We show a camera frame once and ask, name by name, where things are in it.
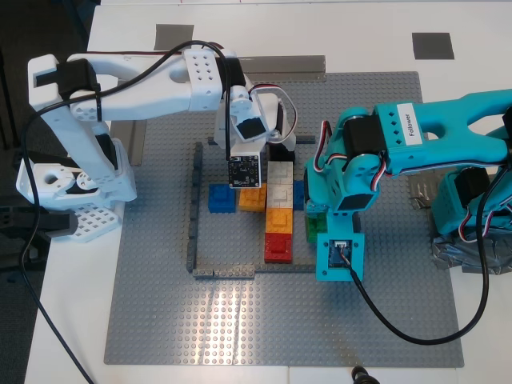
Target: white table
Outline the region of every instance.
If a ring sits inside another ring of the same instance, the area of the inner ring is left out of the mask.
[[[194,37],[240,56],[324,54],[327,72],[419,72],[424,102],[512,87],[512,4],[342,3],[100,6],[91,50],[152,50],[155,24],[194,24]],[[453,61],[415,61],[412,32],[450,32]],[[488,118],[480,131],[498,126]],[[108,366],[103,363],[121,230],[85,245],[54,240],[42,302],[96,383],[352,383],[349,368]],[[451,271],[460,326],[473,316],[480,275]],[[370,369],[381,383],[508,382],[512,364],[512,275],[490,278],[483,319],[462,339],[461,369]],[[82,382],[38,315],[27,383]]]

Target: orange lego brick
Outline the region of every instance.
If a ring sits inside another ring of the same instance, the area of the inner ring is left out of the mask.
[[[243,188],[240,190],[238,209],[249,212],[265,212],[266,184],[261,188]]]
[[[268,234],[292,234],[294,228],[293,208],[267,208],[265,232]]]

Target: lego baseplate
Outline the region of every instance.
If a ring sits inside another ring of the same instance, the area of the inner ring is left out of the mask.
[[[299,110],[298,134],[317,140],[319,122],[334,124],[347,107],[421,101],[416,73],[328,74],[326,82],[281,85]],[[460,341],[404,342],[373,316],[352,282],[315,281],[315,245],[306,243],[303,212],[294,212],[291,265],[264,263],[264,213],[211,214],[208,185],[227,183],[224,153],[207,145],[213,126],[214,114],[148,121],[142,166],[134,169],[138,198],[126,204],[123,220],[106,364],[463,365]],[[200,190],[193,186],[197,141]],[[297,146],[294,180],[314,150]],[[191,204],[196,199],[199,206]],[[197,269],[189,273],[191,215],[198,220]],[[413,336],[453,333],[450,273],[431,261],[426,214],[410,204],[407,179],[382,180],[361,224],[363,283],[378,308]]]

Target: floor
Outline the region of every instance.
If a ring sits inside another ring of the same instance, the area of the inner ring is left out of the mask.
[[[32,111],[26,92],[28,61],[44,54],[53,54],[57,60],[63,61],[70,54],[83,51],[84,45],[59,0],[2,0],[0,26],[0,47],[19,132]],[[0,118],[8,142],[12,144],[2,98]],[[45,154],[65,154],[43,121],[32,125],[27,135],[27,144],[30,150]],[[12,148],[5,151],[0,144],[0,198],[16,194],[16,172],[11,167],[13,152]],[[0,235],[0,254],[8,249],[15,251],[20,246],[20,242],[13,242]],[[31,272],[29,278],[40,292],[43,272]],[[0,273],[0,309],[0,383],[23,383],[36,307],[18,278],[18,273]]]

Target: wire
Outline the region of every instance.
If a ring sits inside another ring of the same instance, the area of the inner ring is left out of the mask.
[[[286,96],[286,98],[288,99],[288,101],[290,102],[291,104],[291,107],[292,109],[294,110],[294,123],[292,124],[291,128],[290,128],[290,131],[288,131],[288,133],[286,134],[286,136],[279,140],[279,141],[268,141],[269,144],[281,144],[282,142],[284,142],[285,140],[288,139],[288,137],[294,132],[295,130],[295,127],[297,126],[298,124],[298,112],[297,112],[297,108],[295,107],[295,104],[294,102],[292,101],[291,97],[288,96],[288,93],[283,89],[281,88],[280,86],[276,85],[276,84],[257,84],[256,86],[253,86],[250,90],[249,90],[249,97],[250,95],[255,91],[255,90],[280,90],[281,92],[284,93],[284,95]]]
[[[381,177],[386,172],[386,160],[384,159],[384,155],[381,154],[381,166],[378,172],[373,176],[370,184],[370,189],[372,192],[375,192],[377,190],[378,182],[380,181]]]
[[[484,225],[484,230],[483,230],[483,237],[486,237],[489,234],[490,222],[493,219],[493,216],[494,216],[494,212],[490,212],[489,216],[487,216],[486,224]],[[467,214],[464,217],[464,220],[462,220],[462,222],[458,226],[458,236],[461,238],[461,240],[463,240],[464,242],[467,242],[468,244],[477,241],[477,239],[467,240],[466,236],[464,235],[464,227],[466,226],[466,224],[470,220],[470,218],[471,218],[471,212],[468,209]]]
[[[476,235],[477,235],[477,244],[478,244],[478,254],[480,256],[480,263],[482,264],[482,296],[480,298],[480,303],[478,304],[478,309],[476,313],[474,314],[473,318],[470,320],[470,322],[467,323],[466,326],[464,326],[461,330],[458,330],[454,334],[451,334],[449,336],[445,336],[443,338],[434,338],[434,339],[421,339],[421,338],[413,338],[407,334],[404,334],[397,328],[393,326],[378,310],[378,308],[375,306],[375,304],[371,301],[370,296],[368,296],[368,293],[366,292],[364,286],[361,283],[361,280],[359,279],[358,275],[354,272],[354,269],[352,268],[352,265],[348,261],[348,259],[342,254],[342,258],[347,264],[347,267],[349,268],[350,276],[352,276],[352,279],[354,280],[354,283],[356,287],[358,288],[359,292],[361,293],[361,296],[364,298],[366,304],[368,307],[372,310],[372,312],[377,316],[377,318],[381,321],[381,323],[386,326],[388,330],[399,336],[401,339],[411,342],[413,344],[418,344],[420,346],[437,346],[440,344],[445,344],[447,342],[452,342],[453,340],[457,340],[461,336],[467,334],[470,330],[474,328],[474,326],[477,325],[480,318],[482,318],[483,312],[486,309],[487,304],[487,298],[489,296],[489,271],[487,269],[487,259],[486,259],[486,250],[483,244],[483,233],[482,233],[482,220],[483,220],[483,210],[486,206],[487,199],[489,198],[490,194],[492,194],[494,188],[497,184],[503,179],[503,177],[508,172],[508,168],[502,168],[492,183],[489,185],[489,188],[484,193],[482,198],[480,199],[480,203],[478,204],[477,209],[477,217],[476,217]]]
[[[327,120],[323,120],[322,124],[320,125],[320,140],[318,141],[317,151],[315,152],[313,159],[313,168],[316,172],[319,173],[323,172],[323,167],[320,167],[318,165],[318,160],[320,159],[320,155],[322,154],[323,146],[326,142],[327,135],[331,137],[332,130],[330,128],[329,122]],[[346,154],[333,153],[327,158],[326,164],[330,164],[336,158],[347,160],[348,156],[346,156]]]
[[[94,384],[94,382],[92,381],[90,376],[87,374],[87,372],[85,371],[83,366],[80,364],[80,362],[77,360],[76,356],[73,354],[73,351],[71,350],[71,348],[69,348],[69,346],[67,345],[67,343],[64,340],[64,338],[58,332],[58,329],[55,326],[55,324],[51,321],[50,316],[46,312],[43,304],[41,303],[41,301],[38,298],[38,295],[36,294],[34,288],[32,287],[32,284],[30,283],[30,280],[28,279],[28,276],[26,275],[26,270],[25,270],[25,256],[26,256],[26,252],[30,248],[30,244],[32,243],[32,241],[34,239],[34,236],[35,236],[35,234],[38,231],[39,219],[41,217],[41,211],[40,211],[41,205],[40,205],[40,202],[39,202],[38,188],[37,188],[37,184],[35,182],[34,172],[32,171],[32,166],[30,164],[28,150],[26,148],[26,134],[28,132],[28,129],[32,125],[32,123],[37,118],[40,118],[44,114],[46,114],[48,112],[51,112],[52,110],[56,110],[58,108],[61,108],[63,106],[69,106],[71,104],[75,104],[76,102],[84,102],[86,100],[95,99],[97,97],[104,98],[105,96],[109,96],[111,94],[115,94],[117,92],[120,92],[121,90],[125,90],[126,88],[132,86],[136,82],[141,81],[146,76],[151,74],[153,71],[155,71],[157,68],[159,68],[160,65],[163,64],[173,54],[175,54],[176,52],[180,51],[181,49],[183,49],[183,48],[185,48],[187,46],[192,46],[192,45],[204,45],[204,46],[207,46],[208,48],[212,49],[215,53],[218,54],[218,56],[220,57],[220,59],[222,61],[222,64],[224,65],[224,70],[226,72],[226,136],[228,137],[228,139],[226,140],[226,143],[227,143],[226,149],[228,149],[230,147],[229,146],[229,129],[228,129],[229,121],[230,121],[230,119],[229,119],[229,117],[230,117],[230,88],[231,88],[230,69],[229,69],[229,66],[227,64],[226,57],[224,56],[224,54],[222,54],[220,49],[217,48],[216,45],[214,45],[214,44],[211,44],[211,43],[208,43],[208,42],[203,42],[201,40],[192,40],[192,41],[184,42],[184,43],[176,46],[175,48],[173,48],[172,50],[170,50],[169,52],[164,54],[159,60],[156,61],[155,64],[150,66],[147,70],[145,70],[144,72],[142,72],[138,76],[132,78],[128,82],[124,82],[124,83],[122,83],[122,84],[120,84],[120,85],[118,85],[118,86],[116,86],[114,88],[111,88],[109,90],[104,90],[104,91],[101,91],[101,92],[97,92],[97,93],[93,93],[93,94],[87,94],[87,95],[80,96],[80,97],[77,97],[77,98],[72,98],[72,99],[69,99],[69,100],[64,100],[62,102],[56,102],[55,104],[52,104],[50,106],[46,106],[46,107],[40,109],[39,111],[34,112],[29,117],[27,123],[22,128],[22,135],[21,135],[21,141],[22,141],[21,144],[22,145],[21,145],[21,147],[22,147],[23,164],[25,165],[26,173],[27,173],[27,176],[28,176],[29,181],[30,181],[30,188],[32,189],[32,195],[34,196],[34,212],[35,212],[35,214],[34,214],[34,221],[32,222],[32,228],[31,228],[30,234],[27,237],[27,239],[25,240],[25,243],[23,245],[22,251],[20,252],[19,257],[18,257],[19,269],[20,269],[20,272],[22,274],[23,281],[25,282],[25,284],[26,284],[26,286],[27,286],[27,288],[28,288],[28,290],[30,292],[30,296],[35,301],[36,305],[38,306],[39,310],[41,311],[42,316],[45,318],[46,322],[48,323],[48,326],[54,332],[55,336],[57,337],[57,339],[62,344],[62,347],[64,348],[64,350],[70,356],[70,358],[73,361],[73,363],[76,365],[76,367],[78,368],[78,370],[80,371],[80,373],[82,374],[84,379],[89,384]],[[228,152],[226,152],[226,160],[229,160]]]

